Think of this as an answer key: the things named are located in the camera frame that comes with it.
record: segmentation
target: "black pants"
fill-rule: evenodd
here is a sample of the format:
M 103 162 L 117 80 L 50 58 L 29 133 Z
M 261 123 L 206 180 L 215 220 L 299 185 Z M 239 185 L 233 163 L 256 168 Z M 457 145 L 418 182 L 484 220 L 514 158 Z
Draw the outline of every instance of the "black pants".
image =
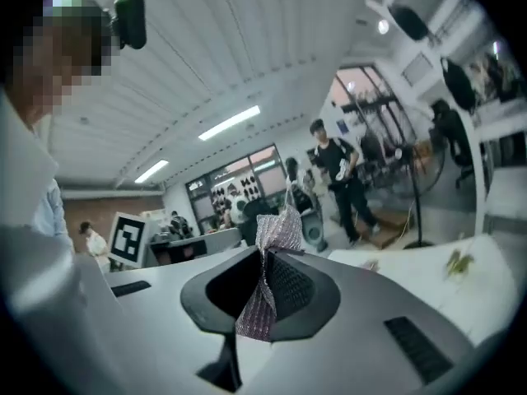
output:
M 377 224 L 377 219 L 371 213 L 364 196 L 364 186 L 358 178 L 353 178 L 345 186 L 335 189 L 335 199 L 337 200 L 340 221 L 351 241 L 359 238 L 359 234 L 353 225 L 351 205 L 357 209 L 359 216 L 370 227 Z

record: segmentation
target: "black hair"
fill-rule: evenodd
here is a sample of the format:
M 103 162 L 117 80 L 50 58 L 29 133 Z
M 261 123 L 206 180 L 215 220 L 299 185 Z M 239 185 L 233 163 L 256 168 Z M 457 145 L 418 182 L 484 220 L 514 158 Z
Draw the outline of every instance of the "black hair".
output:
M 289 177 L 291 181 L 296 180 L 296 173 L 298 172 L 298 162 L 296 162 L 293 157 L 286 159 L 286 172 L 287 177 Z
M 81 222 L 81 226 L 79 227 L 79 234 L 84 234 L 88 230 L 88 228 L 91 228 L 91 223 L 89 221 L 83 221 Z
M 315 132 L 321 128 L 324 128 L 324 122 L 321 118 L 318 118 L 310 125 L 310 133 L 314 135 Z

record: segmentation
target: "shelf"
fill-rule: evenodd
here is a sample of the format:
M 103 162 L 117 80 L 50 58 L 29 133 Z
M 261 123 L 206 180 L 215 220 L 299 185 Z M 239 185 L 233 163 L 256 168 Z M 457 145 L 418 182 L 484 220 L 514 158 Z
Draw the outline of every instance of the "shelf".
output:
M 527 221 L 527 167 L 496 169 L 485 203 L 489 216 Z
M 490 123 L 484 123 L 476 128 L 480 142 L 493 141 L 500 137 L 510 136 L 527 131 L 527 110 L 504 117 Z

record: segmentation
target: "man in black shirt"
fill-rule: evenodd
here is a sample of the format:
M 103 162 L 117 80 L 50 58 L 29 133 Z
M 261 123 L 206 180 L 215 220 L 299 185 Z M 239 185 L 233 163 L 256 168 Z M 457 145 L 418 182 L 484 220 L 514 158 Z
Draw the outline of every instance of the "man in black shirt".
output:
M 331 178 L 329 190 L 335 193 L 340 221 L 354 246 L 360 241 L 361 236 L 353 225 L 351 205 L 357 209 L 364 222 L 371 227 L 372 234 L 380 231 L 377 219 L 368 207 L 364 187 L 355 171 L 359 155 L 343 139 L 338 137 L 328 139 L 324 122 L 319 118 L 311 124 L 310 132 L 319 142 L 315 148 L 315 164 L 321 171 L 327 171 Z

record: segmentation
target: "man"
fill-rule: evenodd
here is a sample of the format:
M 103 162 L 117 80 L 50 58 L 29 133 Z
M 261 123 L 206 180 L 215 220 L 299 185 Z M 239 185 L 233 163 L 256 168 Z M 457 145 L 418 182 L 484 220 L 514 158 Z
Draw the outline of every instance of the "man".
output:
M 328 139 L 324 122 L 318 118 L 310 125 L 311 135 L 315 136 L 315 164 L 331 179 L 329 189 L 335 193 L 340 221 L 346 230 L 350 243 L 355 246 L 361 236 L 353 225 L 351 205 L 371 228 L 371 233 L 380 231 L 377 219 L 373 216 L 364 196 L 364 188 L 357 177 L 355 165 L 359 159 L 353 147 L 340 138 Z
M 170 221 L 170 231 L 175 234 L 181 235 L 182 239 L 190 239 L 193 236 L 192 228 L 189 226 L 189 222 L 182 216 L 178 215 L 177 211 L 171 213 L 172 221 Z
M 97 258 L 99 256 L 108 256 L 108 244 L 98 233 L 93 230 L 90 222 L 84 221 L 79 227 L 79 234 L 86 237 L 86 248 L 90 256 Z
M 71 95 L 82 78 L 100 74 L 110 55 L 109 18 L 91 0 L 47 4 L 28 34 L 4 58 L 0 88 L 0 224 L 28 225 L 59 237 L 72 251 L 54 175 L 57 164 L 34 136 L 34 126 Z

